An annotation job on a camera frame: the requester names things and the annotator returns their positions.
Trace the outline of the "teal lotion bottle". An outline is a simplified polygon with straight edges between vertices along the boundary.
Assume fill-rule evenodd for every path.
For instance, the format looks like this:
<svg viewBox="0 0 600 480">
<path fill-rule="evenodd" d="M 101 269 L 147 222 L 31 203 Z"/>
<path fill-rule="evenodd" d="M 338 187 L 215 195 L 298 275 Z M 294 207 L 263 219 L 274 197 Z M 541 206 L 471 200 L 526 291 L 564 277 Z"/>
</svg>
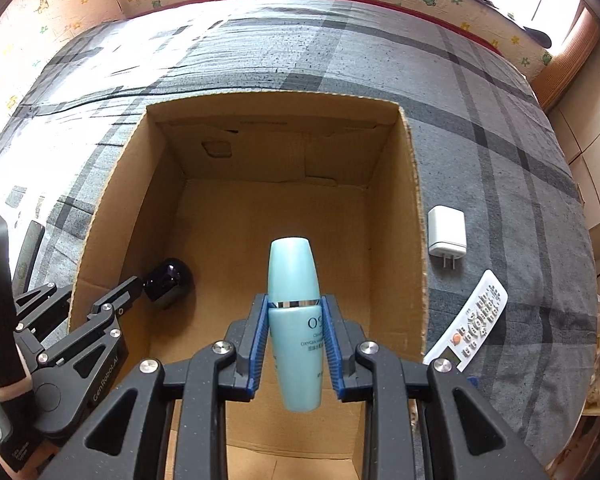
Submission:
<svg viewBox="0 0 600 480">
<path fill-rule="evenodd" d="M 322 304 L 311 245 L 305 238 L 272 241 L 268 327 L 285 408 L 294 413 L 316 410 L 322 398 Z"/>
</svg>

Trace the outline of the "black glossy jar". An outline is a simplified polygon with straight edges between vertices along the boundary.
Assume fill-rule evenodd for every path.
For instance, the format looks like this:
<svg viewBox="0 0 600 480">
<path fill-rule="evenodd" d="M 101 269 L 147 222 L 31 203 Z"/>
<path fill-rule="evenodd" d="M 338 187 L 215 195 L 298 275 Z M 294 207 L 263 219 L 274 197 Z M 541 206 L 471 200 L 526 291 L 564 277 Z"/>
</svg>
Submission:
<svg viewBox="0 0 600 480">
<path fill-rule="evenodd" d="M 166 310 L 194 288 L 192 271 L 178 258 L 166 258 L 143 280 L 143 290 L 151 303 Z"/>
</svg>

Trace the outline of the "white remote control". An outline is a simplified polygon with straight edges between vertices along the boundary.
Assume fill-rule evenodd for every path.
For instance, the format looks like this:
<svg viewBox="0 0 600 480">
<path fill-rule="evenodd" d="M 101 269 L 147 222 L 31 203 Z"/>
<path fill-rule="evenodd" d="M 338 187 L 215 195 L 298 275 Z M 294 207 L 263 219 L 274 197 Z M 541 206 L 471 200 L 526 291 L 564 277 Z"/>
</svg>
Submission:
<svg viewBox="0 0 600 480">
<path fill-rule="evenodd" d="M 485 270 L 464 306 L 422 359 L 429 365 L 447 359 L 462 372 L 476 356 L 505 311 L 508 292 L 491 270 Z"/>
</svg>

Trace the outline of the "white power adapter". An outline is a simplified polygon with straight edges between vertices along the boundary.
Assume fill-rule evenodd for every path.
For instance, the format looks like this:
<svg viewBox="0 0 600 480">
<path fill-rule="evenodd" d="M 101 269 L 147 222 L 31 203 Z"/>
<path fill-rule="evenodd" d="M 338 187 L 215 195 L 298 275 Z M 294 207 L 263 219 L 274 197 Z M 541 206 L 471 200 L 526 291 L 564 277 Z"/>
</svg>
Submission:
<svg viewBox="0 0 600 480">
<path fill-rule="evenodd" d="M 448 263 L 455 268 L 457 260 L 467 252 L 465 214 L 459 209 L 437 205 L 428 211 L 428 254 L 442 259 L 442 266 Z"/>
</svg>

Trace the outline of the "grey plaid bed sheet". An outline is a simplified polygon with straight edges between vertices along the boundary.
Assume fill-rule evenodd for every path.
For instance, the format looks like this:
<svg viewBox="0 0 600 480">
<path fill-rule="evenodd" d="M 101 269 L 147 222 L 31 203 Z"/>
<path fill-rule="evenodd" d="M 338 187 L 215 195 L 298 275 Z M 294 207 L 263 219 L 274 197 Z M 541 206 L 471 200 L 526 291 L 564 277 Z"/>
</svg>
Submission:
<svg viewBox="0 0 600 480">
<path fill-rule="evenodd" d="M 542 463 L 568 442 L 593 369 L 596 279 L 577 185 L 526 78 L 449 29 L 347 0 L 224 0 L 109 22 L 51 48 L 0 132 L 0 211 L 46 227 L 33 281 L 72 282 L 94 207 L 145 108 L 237 90 L 396 102 L 427 207 L 460 209 L 468 252 L 428 266 L 435 342 L 491 270 L 509 302 L 468 366 Z"/>
</svg>

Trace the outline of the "beige wardrobe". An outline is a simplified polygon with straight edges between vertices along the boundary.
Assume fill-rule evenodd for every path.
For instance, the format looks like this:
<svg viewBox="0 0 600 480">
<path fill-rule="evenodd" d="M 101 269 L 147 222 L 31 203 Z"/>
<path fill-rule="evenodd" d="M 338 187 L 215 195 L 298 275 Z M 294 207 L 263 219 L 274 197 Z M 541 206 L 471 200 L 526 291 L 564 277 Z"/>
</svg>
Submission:
<svg viewBox="0 0 600 480">
<path fill-rule="evenodd" d="M 600 40 L 553 106 L 550 122 L 577 183 L 600 272 Z"/>
</svg>

